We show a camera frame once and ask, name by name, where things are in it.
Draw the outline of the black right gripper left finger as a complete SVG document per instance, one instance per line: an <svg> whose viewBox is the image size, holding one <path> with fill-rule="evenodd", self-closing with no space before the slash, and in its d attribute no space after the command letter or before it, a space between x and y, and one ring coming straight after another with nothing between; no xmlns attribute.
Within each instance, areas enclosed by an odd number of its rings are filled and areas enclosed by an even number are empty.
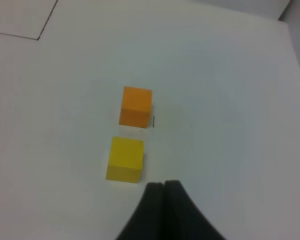
<svg viewBox="0 0 300 240"><path fill-rule="evenodd" d="M159 240L162 227L164 185L150 182L118 240Z"/></svg>

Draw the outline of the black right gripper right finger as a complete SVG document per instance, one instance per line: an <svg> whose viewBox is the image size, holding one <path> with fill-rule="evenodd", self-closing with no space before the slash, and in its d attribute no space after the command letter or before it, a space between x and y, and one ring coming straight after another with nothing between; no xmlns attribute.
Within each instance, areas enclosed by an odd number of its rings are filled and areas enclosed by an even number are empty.
<svg viewBox="0 0 300 240"><path fill-rule="evenodd" d="M165 240L223 240L193 203L178 180L164 183L163 238Z"/></svg>

